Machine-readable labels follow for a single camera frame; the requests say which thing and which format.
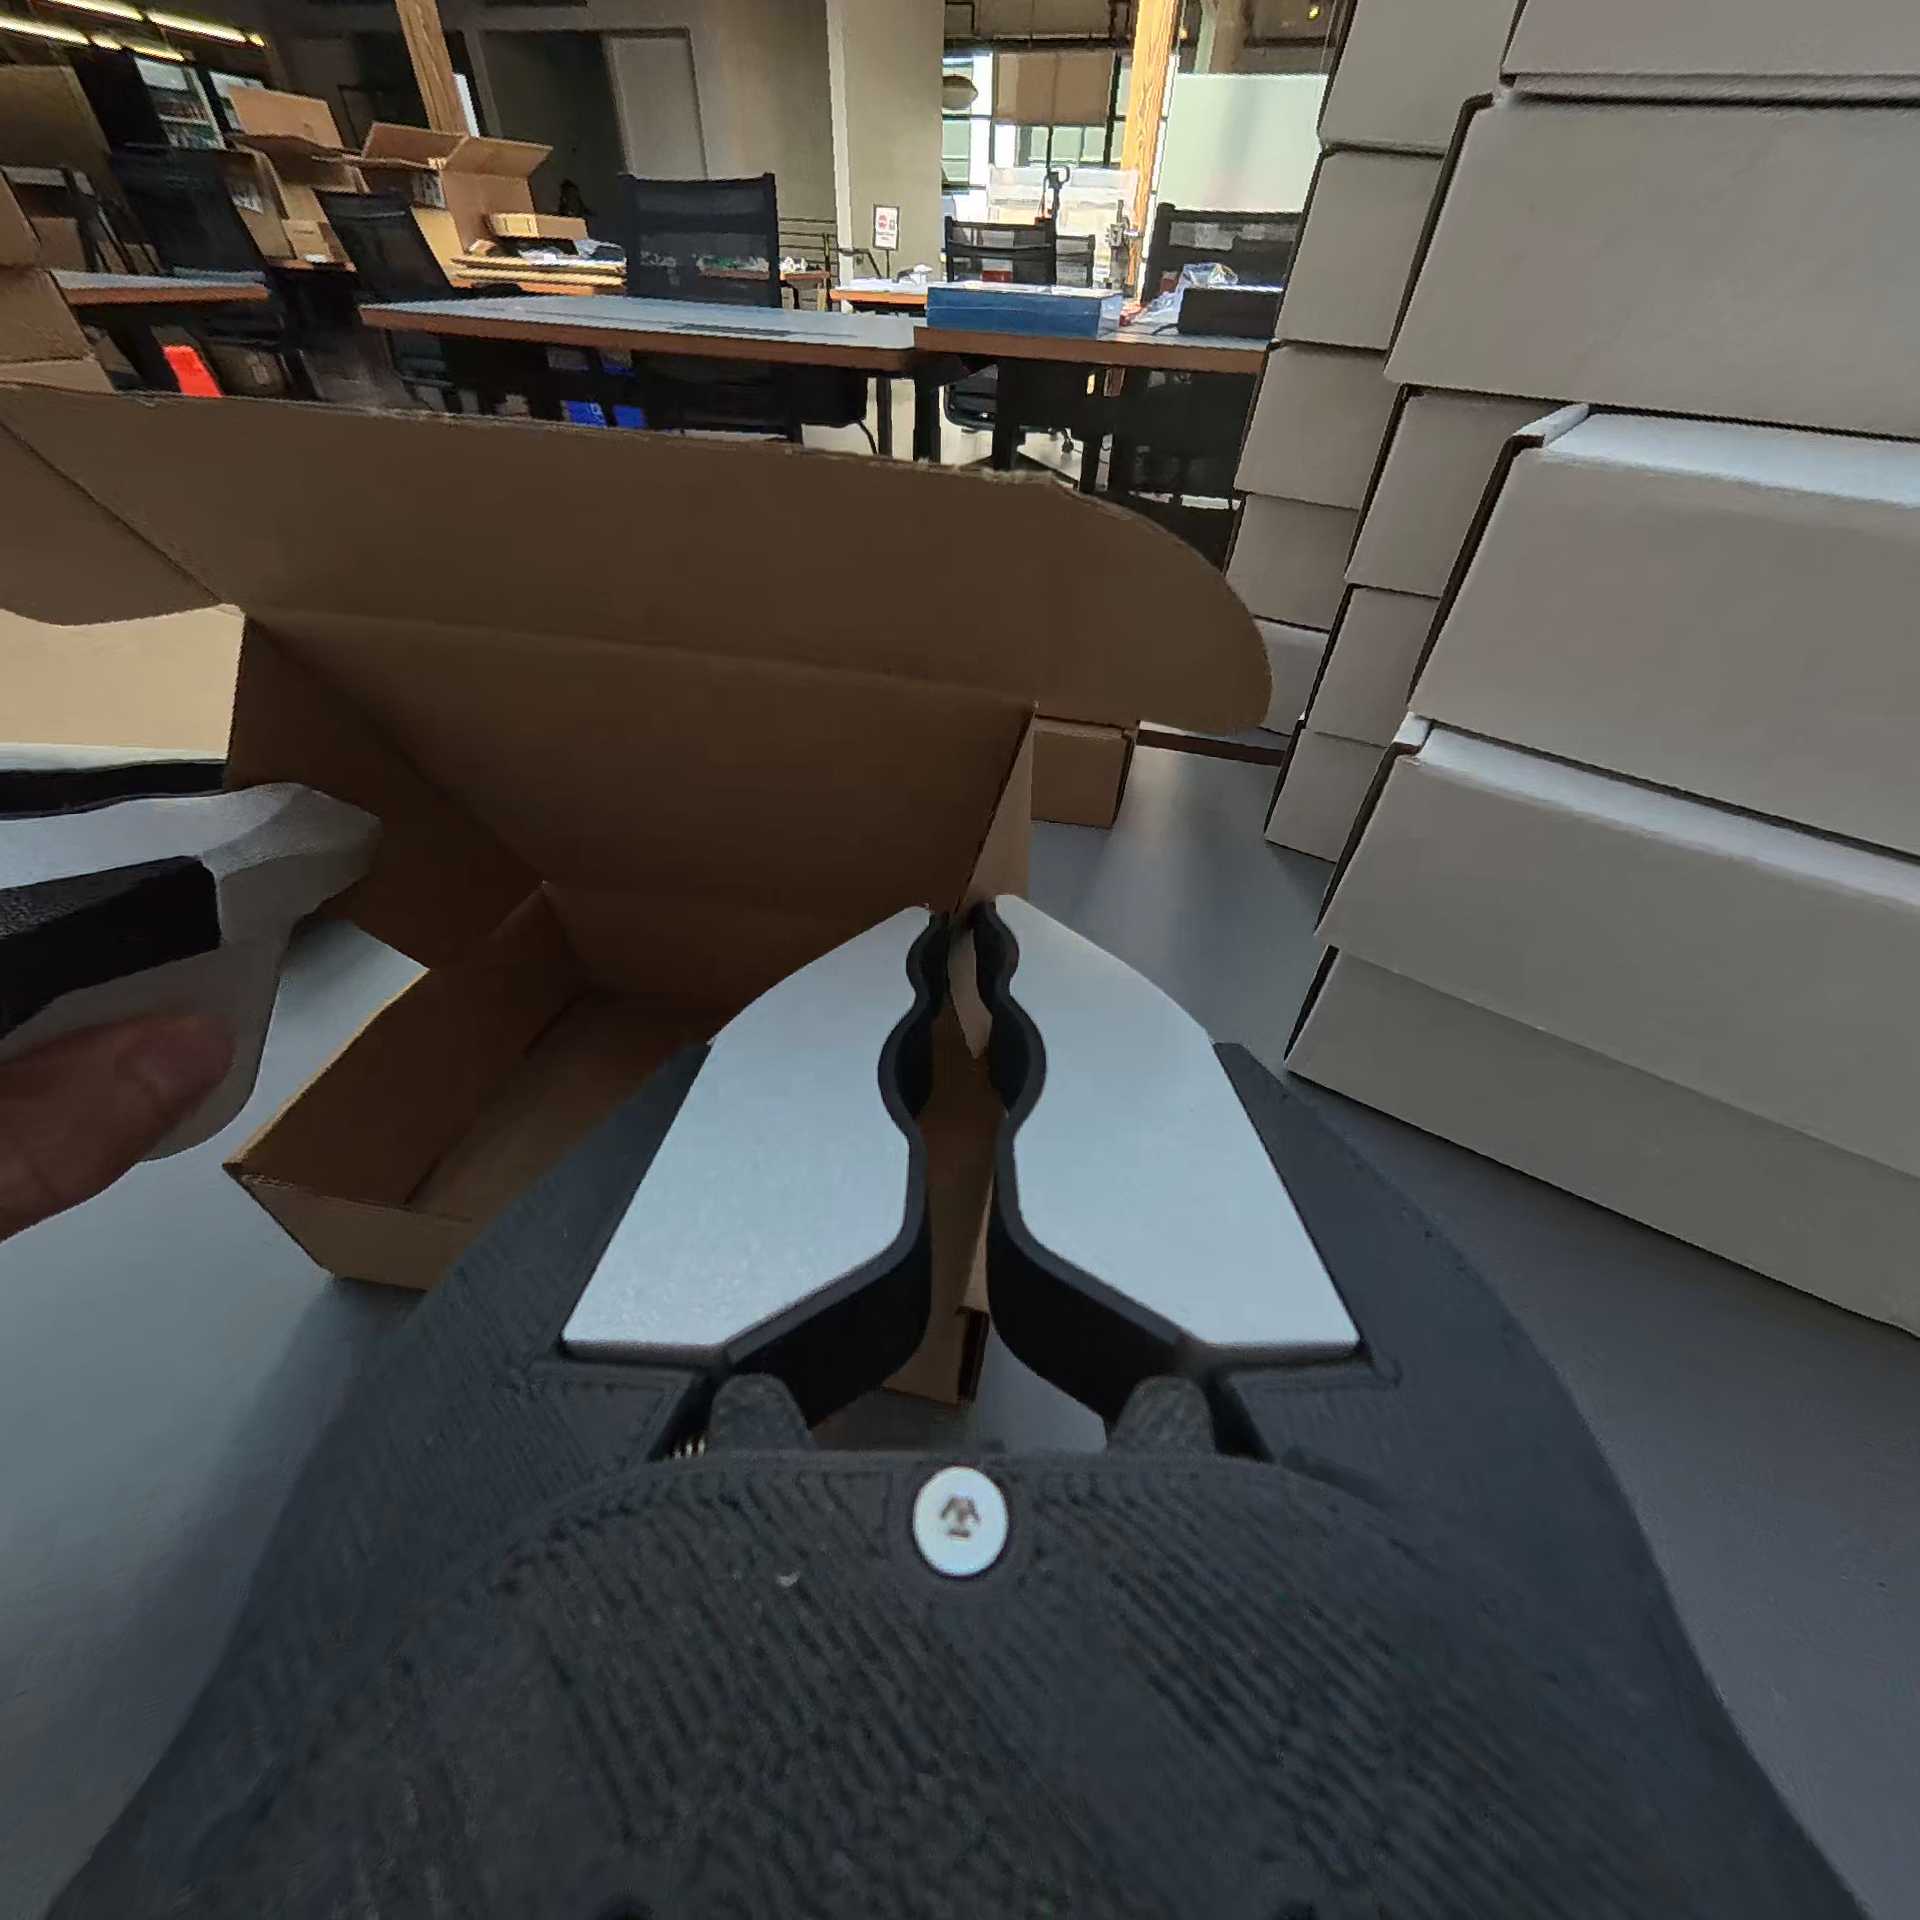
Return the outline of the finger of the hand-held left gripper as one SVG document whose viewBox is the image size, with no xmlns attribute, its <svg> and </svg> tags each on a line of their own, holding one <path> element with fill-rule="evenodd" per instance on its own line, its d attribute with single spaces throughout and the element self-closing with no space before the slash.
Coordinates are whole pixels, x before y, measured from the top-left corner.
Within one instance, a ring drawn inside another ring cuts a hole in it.
<svg viewBox="0 0 1920 1920">
<path fill-rule="evenodd" d="M 216 760 L 4 760 L 1 1059 L 100 1025 L 205 1018 L 223 1081 L 153 1151 L 216 1136 L 248 1103 L 281 963 L 355 888 L 376 819 L 303 785 L 223 788 Z"/>
</svg>

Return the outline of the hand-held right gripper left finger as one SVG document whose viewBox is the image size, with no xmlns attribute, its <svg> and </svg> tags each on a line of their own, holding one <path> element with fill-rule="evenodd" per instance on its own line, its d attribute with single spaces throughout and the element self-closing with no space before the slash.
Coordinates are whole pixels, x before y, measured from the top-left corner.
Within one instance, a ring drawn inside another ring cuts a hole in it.
<svg viewBox="0 0 1920 1920">
<path fill-rule="evenodd" d="M 823 1420 L 931 1320 L 918 1119 L 947 916 L 910 905 L 750 1002 L 707 1044 L 573 1306 L 575 1360 L 780 1380 Z"/>
</svg>

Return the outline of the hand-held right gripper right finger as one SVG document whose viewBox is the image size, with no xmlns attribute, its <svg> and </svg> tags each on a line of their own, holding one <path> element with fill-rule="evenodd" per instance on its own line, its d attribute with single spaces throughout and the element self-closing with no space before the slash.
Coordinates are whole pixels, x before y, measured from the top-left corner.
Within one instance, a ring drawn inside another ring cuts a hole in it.
<svg viewBox="0 0 1920 1920">
<path fill-rule="evenodd" d="M 971 922 L 991 1018 L 1001 1344 L 1116 1425 L 1137 1386 L 1345 1362 L 1360 1332 L 1215 1044 L 1019 897 Z"/>
</svg>

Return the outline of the small brown cardboard box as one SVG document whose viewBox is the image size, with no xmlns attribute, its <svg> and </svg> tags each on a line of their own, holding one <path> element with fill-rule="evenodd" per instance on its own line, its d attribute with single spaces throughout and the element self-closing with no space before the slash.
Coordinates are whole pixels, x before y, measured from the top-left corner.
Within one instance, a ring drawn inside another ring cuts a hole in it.
<svg viewBox="0 0 1920 1920">
<path fill-rule="evenodd" d="M 1110 831 L 1131 774 L 1135 738 L 1135 727 L 1036 716 L 1031 727 L 1033 823 Z"/>
</svg>

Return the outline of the flat blue box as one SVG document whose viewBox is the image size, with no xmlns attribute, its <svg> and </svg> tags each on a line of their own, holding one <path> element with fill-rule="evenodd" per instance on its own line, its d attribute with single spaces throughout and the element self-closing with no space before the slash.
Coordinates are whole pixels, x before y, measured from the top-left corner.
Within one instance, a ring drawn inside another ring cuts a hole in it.
<svg viewBox="0 0 1920 1920">
<path fill-rule="evenodd" d="M 949 279 L 931 283 L 923 324 L 1017 338 L 1100 342 L 1118 332 L 1125 306 L 1125 294 L 1092 286 Z"/>
</svg>

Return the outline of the black mesh office chair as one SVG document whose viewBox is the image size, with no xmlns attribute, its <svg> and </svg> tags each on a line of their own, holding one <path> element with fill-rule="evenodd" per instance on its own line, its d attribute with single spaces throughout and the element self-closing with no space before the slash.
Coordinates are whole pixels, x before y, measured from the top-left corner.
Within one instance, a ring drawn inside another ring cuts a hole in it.
<svg viewBox="0 0 1920 1920">
<path fill-rule="evenodd" d="M 1300 210 L 1219 210 L 1158 204 L 1142 262 L 1142 299 L 1173 290 L 1183 268 L 1219 266 L 1238 283 L 1285 286 L 1297 250 Z"/>
<path fill-rule="evenodd" d="M 615 178 L 623 296 L 784 306 L 776 176 Z"/>
<path fill-rule="evenodd" d="M 1088 290 L 1094 262 L 1096 240 L 1089 234 L 1057 234 L 1051 219 L 1006 225 L 944 217 L 949 282 Z"/>
<path fill-rule="evenodd" d="M 352 263 L 360 299 L 409 305 L 460 296 L 404 200 L 318 190 L 318 202 L 331 238 Z"/>
</svg>

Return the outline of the long grey-topped table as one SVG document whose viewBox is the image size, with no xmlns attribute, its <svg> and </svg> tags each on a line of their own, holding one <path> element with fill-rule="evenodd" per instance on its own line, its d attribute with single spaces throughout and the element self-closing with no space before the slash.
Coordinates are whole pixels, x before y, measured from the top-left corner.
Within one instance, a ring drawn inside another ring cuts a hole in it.
<svg viewBox="0 0 1920 1920">
<path fill-rule="evenodd" d="M 358 318 L 388 334 L 436 342 L 577 348 L 753 369 L 848 370 L 915 388 L 912 459 L 936 465 L 944 408 L 936 355 L 918 323 L 816 308 L 696 305 L 627 296 L 515 296 L 446 302 L 360 305 Z"/>
</svg>

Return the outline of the open brown shipping carton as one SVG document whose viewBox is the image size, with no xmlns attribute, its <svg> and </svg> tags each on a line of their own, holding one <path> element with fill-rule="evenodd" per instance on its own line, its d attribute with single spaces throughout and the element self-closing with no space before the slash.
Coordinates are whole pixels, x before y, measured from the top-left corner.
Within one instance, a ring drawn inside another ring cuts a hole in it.
<svg viewBox="0 0 1920 1920">
<path fill-rule="evenodd" d="M 532 174 L 553 152 L 539 142 L 373 124 L 352 158 L 371 190 L 400 195 L 440 263 L 492 240 L 492 217 L 532 215 Z"/>
</svg>

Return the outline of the stack of white boxes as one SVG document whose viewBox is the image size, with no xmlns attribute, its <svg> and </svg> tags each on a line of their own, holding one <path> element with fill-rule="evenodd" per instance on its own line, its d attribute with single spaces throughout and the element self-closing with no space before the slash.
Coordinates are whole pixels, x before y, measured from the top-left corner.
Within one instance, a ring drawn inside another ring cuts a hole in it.
<svg viewBox="0 0 1920 1920">
<path fill-rule="evenodd" d="M 1265 835 L 1286 1068 L 1916 1332 L 1916 4 L 1515 4 Z"/>
</svg>

